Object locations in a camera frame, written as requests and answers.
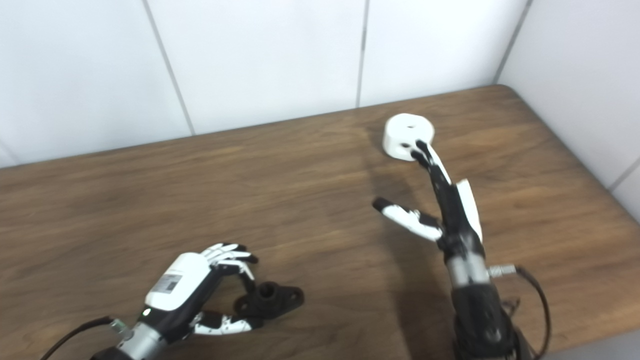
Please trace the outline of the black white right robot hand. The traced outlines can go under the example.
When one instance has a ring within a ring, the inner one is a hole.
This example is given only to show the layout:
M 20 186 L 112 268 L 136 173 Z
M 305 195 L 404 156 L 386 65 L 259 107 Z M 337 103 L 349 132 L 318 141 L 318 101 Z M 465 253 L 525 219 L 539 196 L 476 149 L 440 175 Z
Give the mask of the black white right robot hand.
M 439 155 L 425 141 L 416 140 L 410 155 L 429 174 L 441 219 L 382 197 L 375 198 L 372 207 L 414 235 L 436 243 L 445 261 L 470 254 L 485 259 L 482 226 L 468 180 L 452 182 Z

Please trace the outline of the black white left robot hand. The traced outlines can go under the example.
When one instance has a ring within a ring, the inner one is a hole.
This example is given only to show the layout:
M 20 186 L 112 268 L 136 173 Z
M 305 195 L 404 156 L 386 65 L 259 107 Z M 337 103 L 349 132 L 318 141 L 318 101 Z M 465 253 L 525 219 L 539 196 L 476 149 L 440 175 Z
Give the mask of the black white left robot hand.
M 247 293 L 256 289 L 249 264 L 257 262 L 246 246 L 234 243 L 217 243 L 201 252 L 179 255 L 147 293 L 138 322 L 167 344 L 192 334 L 217 337 L 262 328 L 265 322 L 256 317 L 204 310 L 225 277 L 238 276 Z

